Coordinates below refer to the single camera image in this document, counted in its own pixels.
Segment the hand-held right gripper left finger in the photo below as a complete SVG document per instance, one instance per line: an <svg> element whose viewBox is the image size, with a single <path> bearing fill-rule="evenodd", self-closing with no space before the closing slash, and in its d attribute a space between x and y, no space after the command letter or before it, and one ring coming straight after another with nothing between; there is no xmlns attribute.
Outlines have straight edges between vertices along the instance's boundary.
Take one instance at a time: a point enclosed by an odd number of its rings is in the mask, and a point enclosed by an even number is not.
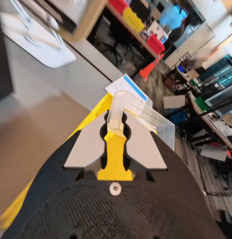
<svg viewBox="0 0 232 239"><path fill-rule="evenodd" d="M65 169L101 170L107 165L106 110L79 131L76 142L64 163Z"/></svg>

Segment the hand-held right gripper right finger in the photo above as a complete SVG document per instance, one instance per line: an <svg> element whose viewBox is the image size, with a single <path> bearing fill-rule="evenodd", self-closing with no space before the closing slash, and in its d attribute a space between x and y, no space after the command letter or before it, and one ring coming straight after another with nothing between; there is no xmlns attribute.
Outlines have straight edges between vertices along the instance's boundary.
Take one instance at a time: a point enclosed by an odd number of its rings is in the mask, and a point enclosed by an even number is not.
<svg viewBox="0 0 232 239"><path fill-rule="evenodd" d="M122 123L123 135L126 137L123 148L124 169L131 172L167 170L166 163L153 138L157 135L128 112L123 113Z"/></svg>

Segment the large yellow plastic bin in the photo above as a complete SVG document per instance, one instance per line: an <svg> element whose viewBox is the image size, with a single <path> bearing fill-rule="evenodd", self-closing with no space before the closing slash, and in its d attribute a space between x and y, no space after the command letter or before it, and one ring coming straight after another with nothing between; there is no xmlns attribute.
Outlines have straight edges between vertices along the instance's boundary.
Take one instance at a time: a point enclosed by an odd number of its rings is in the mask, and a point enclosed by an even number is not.
<svg viewBox="0 0 232 239"><path fill-rule="evenodd" d="M110 108L113 96L107 93L98 104L92 109L92 111L87 115L87 117L79 124L79 126L71 133L67 140L76 133L77 130L81 130L91 121L93 121L97 116ZM99 180L111 180L118 179L122 181L132 181L134 176L131 171L127 172L123 168L123 145L126 138L123 136L118 136L113 133L107 133L105 136L107 142L108 159L106 169L102 169L99 172L97 178ZM25 186L25 188L18 194L14 201L8 206L8 208L0 216L0 231L6 231L12 224L13 220L19 213L22 205L25 201L27 193L34 181L31 181Z"/></svg>

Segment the clear plastic box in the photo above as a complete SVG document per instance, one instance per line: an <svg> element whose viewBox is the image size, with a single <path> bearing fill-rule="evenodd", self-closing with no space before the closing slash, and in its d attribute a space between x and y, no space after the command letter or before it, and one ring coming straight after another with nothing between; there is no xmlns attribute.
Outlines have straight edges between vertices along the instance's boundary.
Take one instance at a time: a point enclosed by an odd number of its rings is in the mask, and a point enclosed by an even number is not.
<svg viewBox="0 0 232 239"><path fill-rule="evenodd" d="M107 127L111 133L123 137L122 119L126 112L157 134L174 151L175 125L128 91L118 91L113 96L107 117Z"/></svg>

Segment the white paper sheet blue stripe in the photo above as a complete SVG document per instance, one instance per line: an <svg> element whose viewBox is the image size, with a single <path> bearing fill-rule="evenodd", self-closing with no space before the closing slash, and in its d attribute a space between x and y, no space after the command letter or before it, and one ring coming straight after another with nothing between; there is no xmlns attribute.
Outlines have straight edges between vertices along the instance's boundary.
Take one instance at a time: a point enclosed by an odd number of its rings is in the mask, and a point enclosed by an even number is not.
<svg viewBox="0 0 232 239"><path fill-rule="evenodd" d="M127 75L124 74L114 82L105 87L105 90L114 95L118 91L128 91L131 95L138 98L150 108L153 107L152 100L136 85L136 83Z"/></svg>

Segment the green storage bin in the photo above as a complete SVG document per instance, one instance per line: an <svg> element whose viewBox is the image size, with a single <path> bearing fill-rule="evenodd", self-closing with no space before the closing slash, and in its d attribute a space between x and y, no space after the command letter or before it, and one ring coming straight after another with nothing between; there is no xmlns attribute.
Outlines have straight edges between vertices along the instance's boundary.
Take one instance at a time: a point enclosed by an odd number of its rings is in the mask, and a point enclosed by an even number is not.
<svg viewBox="0 0 232 239"><path fill-rule="evenodd" d="M195 99L195 103L196 103L196 105L200 108L200 110L201 110L202 112L205 112L205 111L209 111L209 110L210 110L209 106L204 103L204 101L203 101L203 99L202 99L201 96L199 96L199 97L197 97L197 98Z"/></svg>

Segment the orange traffic cone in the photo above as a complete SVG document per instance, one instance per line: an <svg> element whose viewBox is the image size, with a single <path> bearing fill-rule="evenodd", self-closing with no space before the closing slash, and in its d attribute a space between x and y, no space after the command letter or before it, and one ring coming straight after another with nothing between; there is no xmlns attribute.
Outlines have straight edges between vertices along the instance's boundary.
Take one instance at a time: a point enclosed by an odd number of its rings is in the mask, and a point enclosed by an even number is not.
<svg viewBox="0 0 232 239"><path fill-rule="evenodd" d="M155 58L149 65L139 71L139 75L144 79L144 81L148 80L149 74L155 68L156 64L163 58L164 54L160 54L159 57Z"/></svg>

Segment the white rounded pad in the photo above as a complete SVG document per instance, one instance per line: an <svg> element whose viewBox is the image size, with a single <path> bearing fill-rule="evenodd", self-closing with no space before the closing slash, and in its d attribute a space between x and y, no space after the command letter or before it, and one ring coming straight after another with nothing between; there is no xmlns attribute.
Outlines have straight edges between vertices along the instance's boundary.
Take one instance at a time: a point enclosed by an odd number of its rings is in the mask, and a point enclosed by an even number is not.
<svg viewBox="0 0 232 239"><path fill-rule="evenodd" d="M30 17L27 23L20 14L0 12L4 35L43 65L57 69L76 61L61 36Z"/></svg>

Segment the red storage bin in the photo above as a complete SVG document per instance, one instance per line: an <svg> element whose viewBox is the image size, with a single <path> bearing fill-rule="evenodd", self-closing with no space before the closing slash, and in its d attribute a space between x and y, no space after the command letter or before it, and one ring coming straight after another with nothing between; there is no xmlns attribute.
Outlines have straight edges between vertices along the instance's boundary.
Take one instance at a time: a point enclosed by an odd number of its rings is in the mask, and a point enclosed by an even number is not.
<svg viewBox="0 0 232 239"><path fill-rule="evenodd" d="M164 45L157 39L154 34L150 35L146 43L157 55L160 55L165 51Z"/></svg>
<svg viewBox="0 0 232 239"><path fill-rule="evenodd" d="M129 7L124 0L109 0L108 3L120 14L123 15L123 11Z"/></svg>

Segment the wooden table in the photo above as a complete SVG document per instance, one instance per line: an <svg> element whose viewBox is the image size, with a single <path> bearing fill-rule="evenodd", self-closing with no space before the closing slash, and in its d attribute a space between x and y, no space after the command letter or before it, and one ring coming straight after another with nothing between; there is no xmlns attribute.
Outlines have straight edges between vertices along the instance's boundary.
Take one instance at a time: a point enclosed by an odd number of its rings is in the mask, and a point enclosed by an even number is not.
<svg viewBox="0 0 232 239"><path fill-rule="evenodd" d="M117 20L129 31L130 34L147 50L150 55L160 61L160 56L150 48L146 41L137 33L126 21L125 19L116 11L116 9L108 3L107 0L92 0L82 16L80 24L77 26L73 33L69 33L66 30L60 29L59 33L63 40L66 41L75 51L80 53L80 43L84 46L89 46L87 38L92 31L93 27L96 25L104 8L107 8Z"/></svg>

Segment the small yellow storage bin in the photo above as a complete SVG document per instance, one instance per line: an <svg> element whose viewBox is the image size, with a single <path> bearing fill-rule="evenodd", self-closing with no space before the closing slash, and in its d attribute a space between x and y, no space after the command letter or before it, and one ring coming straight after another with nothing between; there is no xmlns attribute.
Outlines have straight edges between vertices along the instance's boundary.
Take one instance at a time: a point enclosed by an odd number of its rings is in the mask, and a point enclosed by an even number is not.
<svg viewBox="0 0 232 239"><path fill-rule="evenodd" d="M145 27L143 22L130 7L123 10L122 17L137 33L143 31Z"/></svg>

